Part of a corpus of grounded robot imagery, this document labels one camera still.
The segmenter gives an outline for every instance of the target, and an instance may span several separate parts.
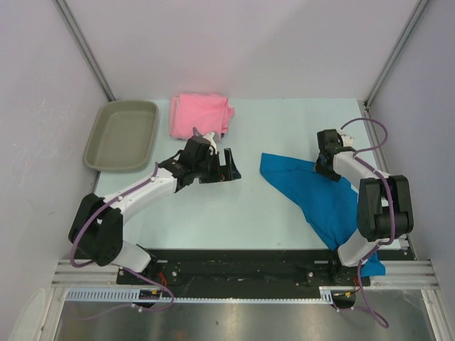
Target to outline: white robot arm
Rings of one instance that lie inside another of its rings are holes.
[[[230,149],[226,148],[224,154],[226,164],[222,166],[213,133],[195,135],[182,151],[157,164],[152,174],[128,188],[106,197],[86,195],[68,236],[73,243],[71,259],[77,249],[99,266],[115,264],[142,272],[153,255],[139,245],[124,241],[123,226],[155,200],[177,193],[196,178],[199,183],[240,179]]]
[[[365,255],[414,226],[409,183],[403,175],[375,170],[355,154],[335,129],[318,132],[315,170],[334,181],[346,178],[359,192],[358,229],[338,248],[341,266],[357,266]]]

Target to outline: white wall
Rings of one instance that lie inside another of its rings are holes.
[[[390,131],[394,173],[410,181],[417,251],[430,258],[455,316],[455,1],[429,6],[372,115]]]
[[[0,340],[48,286],[94,172],[82,154],[106,102],[50,0],[0,10]]]
[[[417,0],[68,3],[122,99],[365,99]]]

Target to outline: tabletop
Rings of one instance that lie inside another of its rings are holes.
[[[134,173],[101,172],[97,195],[121,190],[151,173],[185,141],[168,134],[168,100],[154,101],[159,125],[149,165]],[[355,99],[231,99],[235,116],[218,150],[231,148],[241,180],[199,184],[150,205],[124,227],[124,239],[155,249],[326,249],[303,212],[259,173],[262,153],[315,161],[316,133],[360,117]],[[346,128],[354,148],[370,146],[365,126]],[[373,154],[363,158],[375,165]]]

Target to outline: folded pink towel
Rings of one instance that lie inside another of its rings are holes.
[[[172,97],[169,111],[169,135],[189,139],[193,128],[205,135],[216,131],[218,136],[228,132],[229,121],[234,116],[229,99],[217,94],[180,94]]]

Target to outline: black metal base plate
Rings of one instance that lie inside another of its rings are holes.
[[[319,298],[319,286],[341,285],[328,272],[329,250],[149,250],[160,259],[142,273],[181,298]],[[364,278],[365,286],[370,284]],[[122,272],[117,284],[145,284]],[[353,285],[352,278],[344,285]]]

